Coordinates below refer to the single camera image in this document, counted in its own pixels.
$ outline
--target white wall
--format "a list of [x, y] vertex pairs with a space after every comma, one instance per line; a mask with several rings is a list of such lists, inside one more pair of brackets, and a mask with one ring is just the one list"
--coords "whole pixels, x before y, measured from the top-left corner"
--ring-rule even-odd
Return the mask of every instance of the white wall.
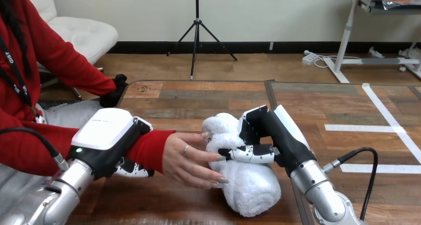
[[[195, 0], [55, 3], [59, 16], [113, 25], [120, 41], [177, 41], [195, 19]], [[221, 41], [340, 41], [350, 7], [348, 0], [200, 0], [200, 17]], [[421, 15], [373, 16], [358, 9], [351, 41], [412, 41], [417, 31]], [[201, 40], [212, 38], [201, 30]]]

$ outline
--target red sleeve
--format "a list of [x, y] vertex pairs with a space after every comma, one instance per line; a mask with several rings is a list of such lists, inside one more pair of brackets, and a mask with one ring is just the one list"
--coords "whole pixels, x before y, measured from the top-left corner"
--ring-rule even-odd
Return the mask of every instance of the red sleeve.
[[102, 96], [116, 90], [113, 81], [65, 42], [41, 18], [30, 0], [19, 0], [26, 16], [37, 61], [66, 85]]
[[[12, 127], [34, 129], [63, 156], [67, 156], [71, 139], [77, 132], [77, 129], [19, 121], [1, 109], [0, 118], [0, 130]], [[58, 170], [44, 145], [36, 137], [25, 132], [10, 132], [0, 135], [0, 163], [25, 173], [43, 176], [51, 176]]]
[[145, 169], [153, 169], [162, 172], [162, 155], [164, 153], [167, 138], [176, 131], [153, 130], [141, 137], [129, 151], [127, 157]]

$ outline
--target wooden tabletop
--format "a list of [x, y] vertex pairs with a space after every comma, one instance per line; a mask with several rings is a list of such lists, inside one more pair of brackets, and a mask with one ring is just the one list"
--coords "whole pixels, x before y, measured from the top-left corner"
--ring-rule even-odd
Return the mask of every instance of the wooden tabletop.
[[[421, 145], [421, 99], [413, 92], [421, 88], [371, 88], [413, 142]], [[321, 166], [360, 147], [375, 148], [379, 164], [420, 166], [396, 133], [326, 129], [326, 125], [389, 126], [361, 85], [137, 81], [127, 87], [119, 107], [151, 122], [155, 129], [200, 133], [203, 120], [210, 116], [227, 112], [238, 118], [264, 104], [272, 109], [280, 104], [287, 110]], [[265, 138], [262, 142], [271, 141]], [[372, 155], [364, 152], [348, 163], [372, 164]], [[187, 188], [156, 173], [152, 178], [113, 176], [95, 181], [69, 224], [312, 224], [308, 205], [295, 197], [284, 169], [276, 164], [272, 168], [281, 185], [281, 199], [255, 218], [245, 219], [231, 210], [221, 190]], [[350, 198], [359, 217], [369, 173], [338, 168], [329, 177]], [[368, 224], [419, 224], [420, 184], [420, 174], [378, 173], [366, 215]]]

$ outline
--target robotic hand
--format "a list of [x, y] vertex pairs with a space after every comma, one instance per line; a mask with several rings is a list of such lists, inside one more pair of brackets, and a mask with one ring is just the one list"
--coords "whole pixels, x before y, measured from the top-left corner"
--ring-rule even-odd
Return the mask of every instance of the robotic hand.
[[56, 152], [60, 171], [0, 218], [0, 225], [64, 225], [92, 181], [114, 173], [152, 176], [153, 171], [123, 158], [137, 138], [151, 130], [150, 123], [128, 111], [99, 110], [73, 137], [67, 162]]
[[[355, 216], [351, 201], [335, 191], [327, 177], [341, 162], [335, 160], [321, 168], [304, 135], [282, 106], [274, 112], [266, 105], [247, 111], [240, 118], [239, 126], [240, 138], [246, 146], [219, 149], [221, 155], [250, 163], [276, 162], [284, 167], [300, 192], [313, 204], [313, 216], [320, 224], [366, 224]], [[274, 146], [260, 144], [260, 138], [267, 136], [272, 138]]]

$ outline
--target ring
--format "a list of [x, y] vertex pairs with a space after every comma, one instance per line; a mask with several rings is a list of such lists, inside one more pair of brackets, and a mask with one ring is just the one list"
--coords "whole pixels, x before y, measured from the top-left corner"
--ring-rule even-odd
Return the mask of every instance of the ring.
[[187, 151], [187, 148], [189, 148], [190, 146], [186, 146], [185, 148], [184, 148], [184, 151], [183, 151], [183, 156], [184, 157], [186, 157], [186, 151]]

